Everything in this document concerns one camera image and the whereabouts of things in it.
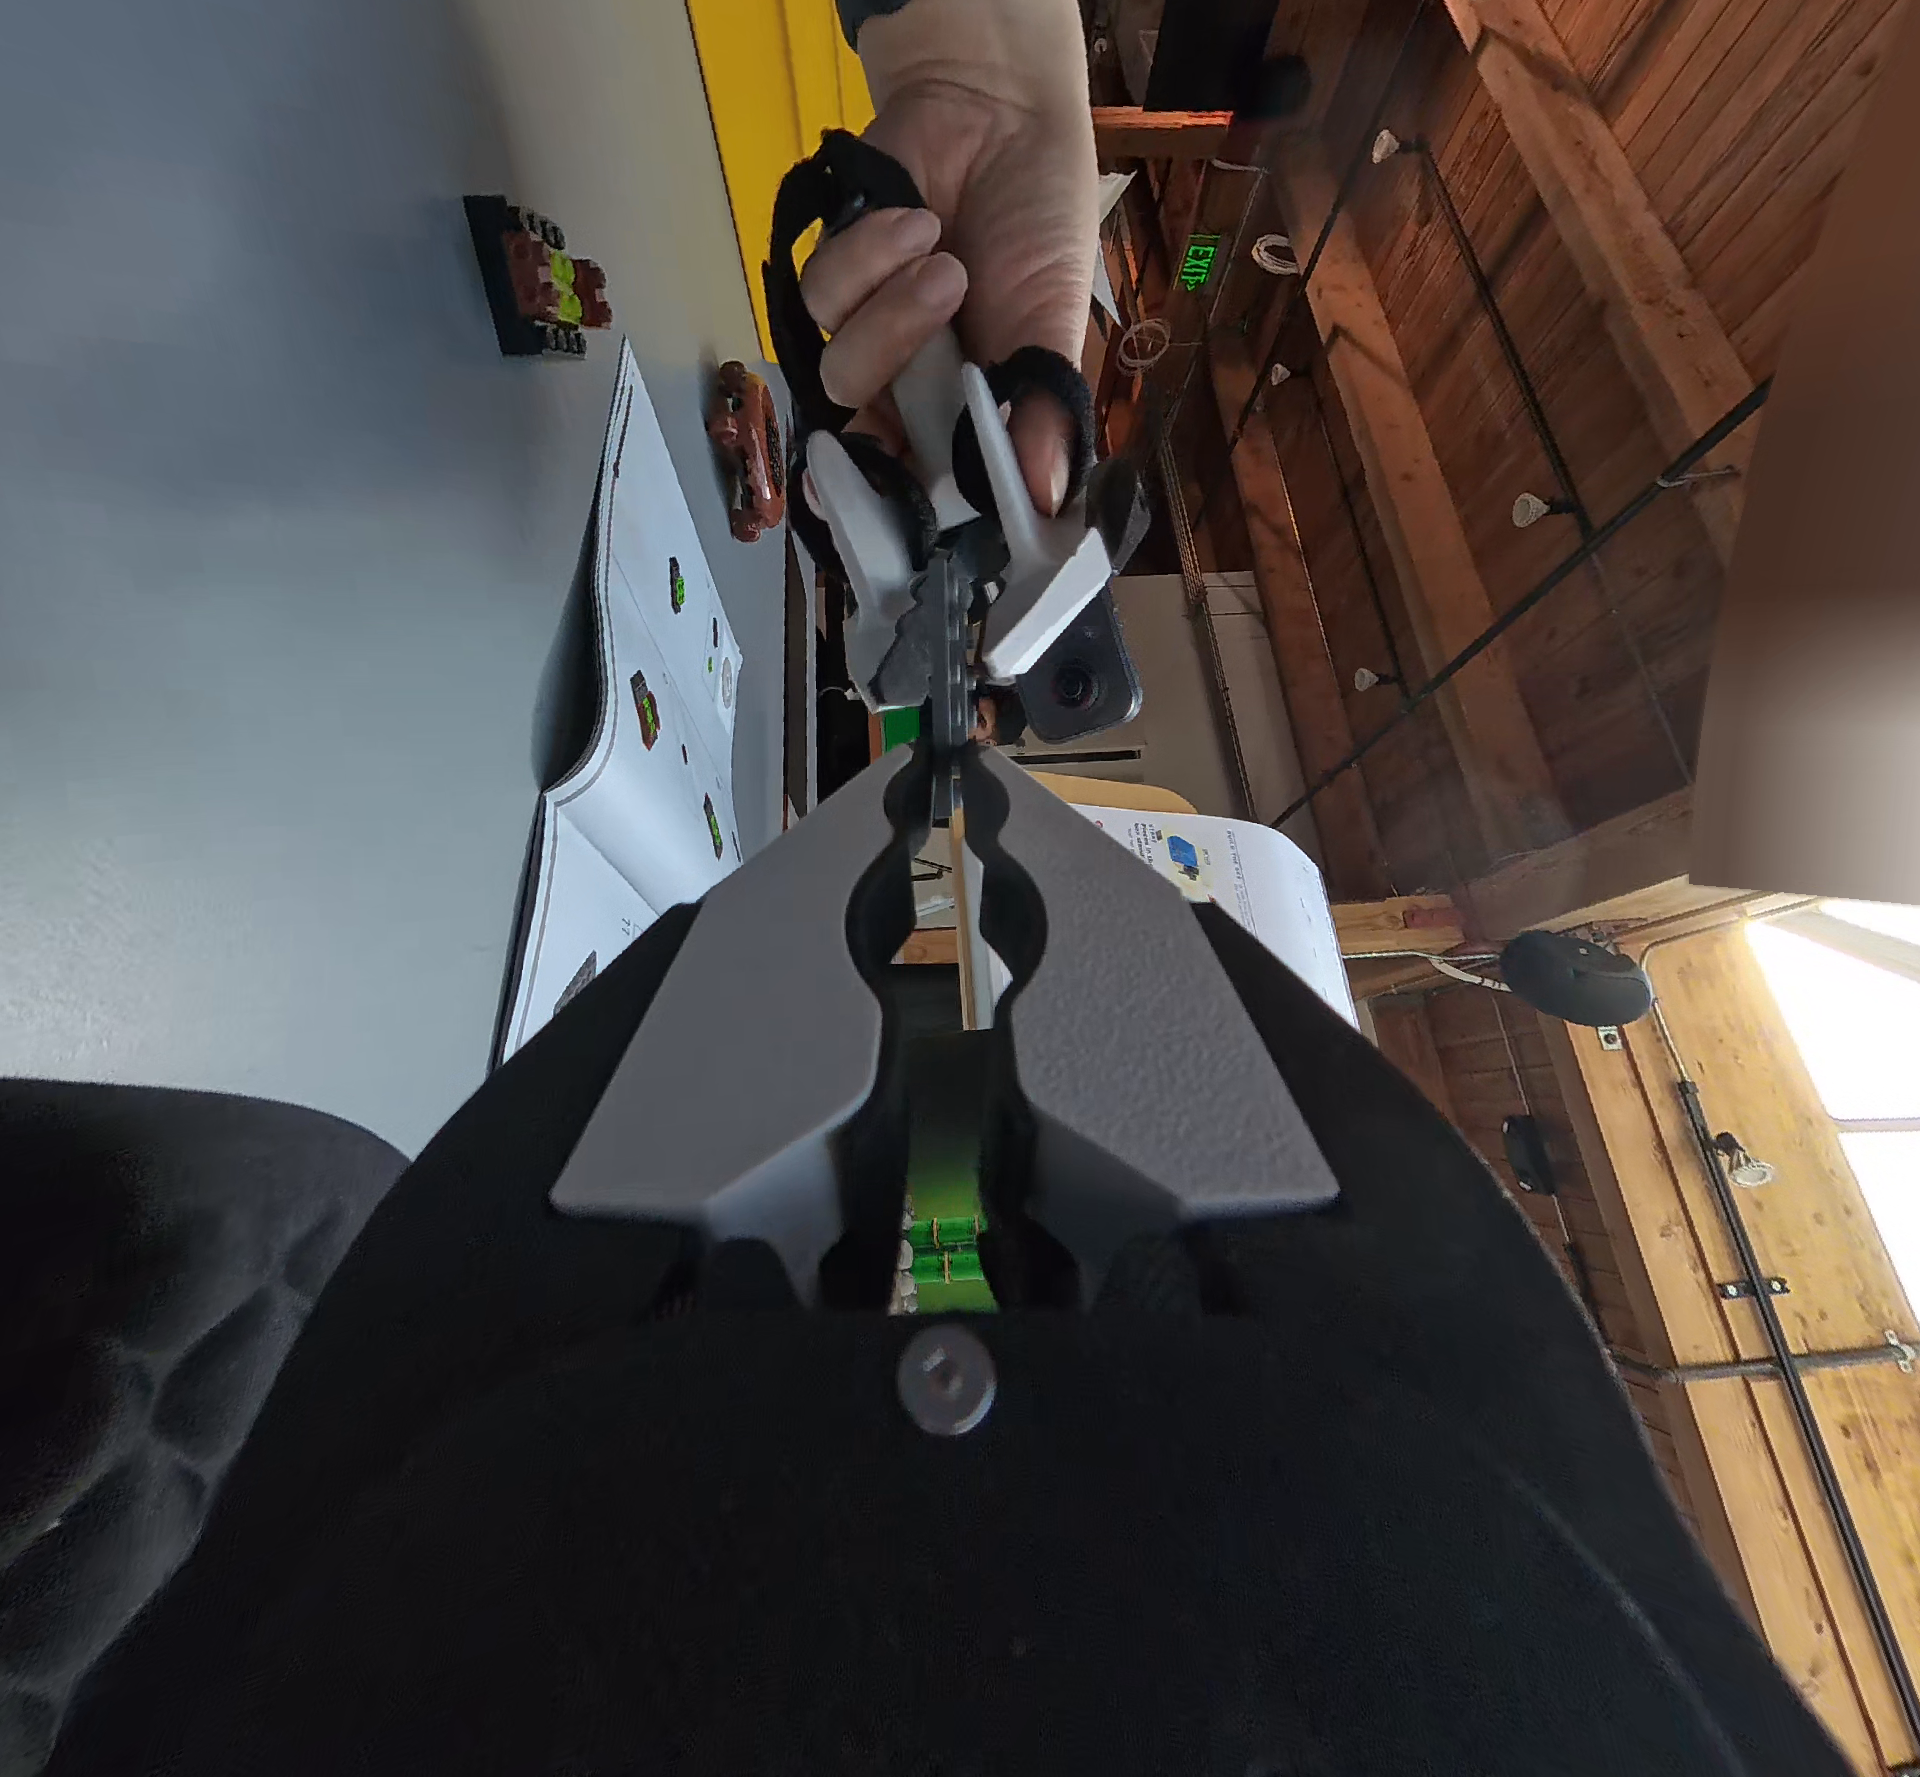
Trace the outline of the yellow plastic bin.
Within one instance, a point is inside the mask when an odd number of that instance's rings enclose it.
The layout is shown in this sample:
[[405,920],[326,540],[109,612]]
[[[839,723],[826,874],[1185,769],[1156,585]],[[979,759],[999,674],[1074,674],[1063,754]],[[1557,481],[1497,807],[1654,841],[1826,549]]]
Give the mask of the yellow plastic bin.
[[757,335],[777,184],[829,129],[859,133],[874,103],[833,0],[686,0]]

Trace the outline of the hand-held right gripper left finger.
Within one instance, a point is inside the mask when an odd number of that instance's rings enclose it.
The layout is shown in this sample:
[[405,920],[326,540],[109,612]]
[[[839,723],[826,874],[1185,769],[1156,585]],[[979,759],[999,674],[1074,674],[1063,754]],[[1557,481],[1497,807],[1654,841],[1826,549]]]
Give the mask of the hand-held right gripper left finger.
[[880,755],[701,901],[550,1205],[705,1243],[765,1243],[803,1301],[852,1228],[833,1140],[877,1078],[882,1011],[850,946],[859,879],[900,841]]

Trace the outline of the printed instruction sheet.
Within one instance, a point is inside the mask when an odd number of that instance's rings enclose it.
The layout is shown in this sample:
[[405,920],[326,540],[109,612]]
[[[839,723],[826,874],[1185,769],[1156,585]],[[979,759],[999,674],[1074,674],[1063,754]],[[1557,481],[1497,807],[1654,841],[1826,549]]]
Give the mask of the printed instruction sheet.
[[1352,990],[1320,870],[1285,836],[1252,821],[1204,814],[1070,807],[1155,868],[1192,905],[1220,907],[1356,1029]]

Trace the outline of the black building set box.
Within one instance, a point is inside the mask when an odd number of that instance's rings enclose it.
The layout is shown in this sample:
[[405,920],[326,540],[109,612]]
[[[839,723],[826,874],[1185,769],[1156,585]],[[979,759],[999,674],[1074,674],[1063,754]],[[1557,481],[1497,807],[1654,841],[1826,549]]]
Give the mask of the black building set box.
[[890,978],[904,1032],[908,1110],[899,1310],[989,1314],[996,1301],[981,1258],[984,1073],[981,1046],[962,1026],[958,969],[899,965]]

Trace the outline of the wooden document stand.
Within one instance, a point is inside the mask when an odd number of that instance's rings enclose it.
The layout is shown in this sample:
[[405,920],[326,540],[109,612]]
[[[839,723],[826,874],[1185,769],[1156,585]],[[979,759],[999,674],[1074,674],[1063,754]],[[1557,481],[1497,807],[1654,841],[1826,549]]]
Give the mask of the wooden document stand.
[[[1067,771],[1043,771],[1034,759],[1019,759],[1021,771],[1069,805],[1136,808],[1149,814],[1194,816],[1194,805],[1173,790],[1150,784],[1087,778]],[[913,1036],[954,1035],[972,1029],[972,981],[962,969],[966,938],[958,913],[958,880],[952,870],[948,826],[937,824],[916,848],[910,865],[914,887],[914,928],[894,955],[894,965],[908,971],[896,987],[903,1010],[913,1021]]]

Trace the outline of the open instruction booklet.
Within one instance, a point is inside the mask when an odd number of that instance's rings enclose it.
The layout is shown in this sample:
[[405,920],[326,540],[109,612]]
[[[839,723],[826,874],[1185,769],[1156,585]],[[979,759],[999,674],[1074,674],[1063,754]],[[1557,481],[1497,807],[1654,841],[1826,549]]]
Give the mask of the open instruction booklet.
[[[658,916],[740,865],[733,735],[743,660],[631,343],[620,345],[585,534],[579,754],[540,789],[495,1029],[501,1064]],[[677,558],[686,611],[668,604]],[[631,675],[658,700],[636,733]]]

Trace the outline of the person's left hand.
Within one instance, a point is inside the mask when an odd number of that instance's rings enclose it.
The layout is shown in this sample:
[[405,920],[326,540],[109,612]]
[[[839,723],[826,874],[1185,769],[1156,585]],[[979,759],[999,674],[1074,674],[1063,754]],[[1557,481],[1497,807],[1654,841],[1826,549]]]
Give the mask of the person's left hand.
[[1080,363],[1097,181],[1078,16],[1077,0],[908,0],[857,37],[865,141],[923,207],[870,211],[798,283],[826,396],[886,451],[908,452],[893,383],[942,330],[981,368],[1027,346]]

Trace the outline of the large bright window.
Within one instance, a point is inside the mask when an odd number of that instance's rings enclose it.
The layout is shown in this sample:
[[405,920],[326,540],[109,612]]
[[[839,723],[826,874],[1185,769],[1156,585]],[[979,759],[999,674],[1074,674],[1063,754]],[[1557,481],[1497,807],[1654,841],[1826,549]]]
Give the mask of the large bright window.
[[1917,1307],[1917,910],[1815,901],[1745,924],[1879,1238]]

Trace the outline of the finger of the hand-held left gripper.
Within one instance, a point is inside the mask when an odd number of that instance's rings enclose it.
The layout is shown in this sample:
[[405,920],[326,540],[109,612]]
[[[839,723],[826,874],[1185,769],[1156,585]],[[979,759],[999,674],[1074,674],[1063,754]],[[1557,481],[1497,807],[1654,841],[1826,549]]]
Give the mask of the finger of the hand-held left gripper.
[[1111,577],[1102,532],[1077,519],[1003,520],[1003,588],[981,631],[990,683],[1025,675]]
[[926,566],[907,529],[844,443],[809,443],[806,479],[846,576],[844,647],[852,686],[876,713],[928,705]]

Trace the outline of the square black brick assembly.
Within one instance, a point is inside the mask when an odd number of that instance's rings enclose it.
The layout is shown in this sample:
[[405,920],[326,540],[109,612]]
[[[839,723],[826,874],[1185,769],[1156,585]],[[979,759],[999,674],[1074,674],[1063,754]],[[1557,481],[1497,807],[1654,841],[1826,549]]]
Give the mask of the square black brick assembly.
[[463,195],[498,351],[507,358],[583,358],[612,326],[607,273],[567,252],[559,223],[505,195]]

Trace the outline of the black ceiling dome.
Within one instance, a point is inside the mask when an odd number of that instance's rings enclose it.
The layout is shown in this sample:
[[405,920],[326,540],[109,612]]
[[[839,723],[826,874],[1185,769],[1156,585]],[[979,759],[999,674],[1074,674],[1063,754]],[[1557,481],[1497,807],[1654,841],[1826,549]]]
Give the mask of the black ceiling dome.
[[1526,930],[1500,950],[1500,981],[1542,1018],[1623,1029],[1654,1008],[1645,971],[1621,950],[1577,932]]

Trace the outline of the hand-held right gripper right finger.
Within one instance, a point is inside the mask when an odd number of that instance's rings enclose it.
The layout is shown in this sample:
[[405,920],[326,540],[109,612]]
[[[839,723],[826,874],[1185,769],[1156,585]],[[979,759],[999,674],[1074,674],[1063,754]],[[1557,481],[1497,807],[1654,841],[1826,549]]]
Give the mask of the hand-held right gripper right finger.
[[1029,1128],[1018,1202],[1084,1305],[1144,1236],[1336,1202],[1205,933],[1236,922],[1220,824],[1087,814],[989,749],[979,854],[982,932],[1010,972],[995,1026]]

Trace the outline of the round brown brick assembly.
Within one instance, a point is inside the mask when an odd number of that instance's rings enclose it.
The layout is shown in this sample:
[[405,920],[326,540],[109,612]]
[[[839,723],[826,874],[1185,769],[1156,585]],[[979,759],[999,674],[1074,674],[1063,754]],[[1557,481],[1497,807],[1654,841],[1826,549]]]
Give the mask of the round brown brick assembly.
[[785,446],[767,383],[740,360],[723,363],[706,397],[705,427],[730,534],[755,545],[785,517]]

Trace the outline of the dark grey long brick plate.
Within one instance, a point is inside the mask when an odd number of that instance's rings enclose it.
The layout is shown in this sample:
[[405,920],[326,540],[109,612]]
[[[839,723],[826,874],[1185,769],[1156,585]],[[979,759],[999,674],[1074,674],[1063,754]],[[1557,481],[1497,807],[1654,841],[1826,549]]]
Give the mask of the dark grey long brick plate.
[[949,828],[962,807],[962,771],[972,745],[972,577],[954,550],[933,550],[921,593],[928,631],[926,735],[931,752],[931,819]]

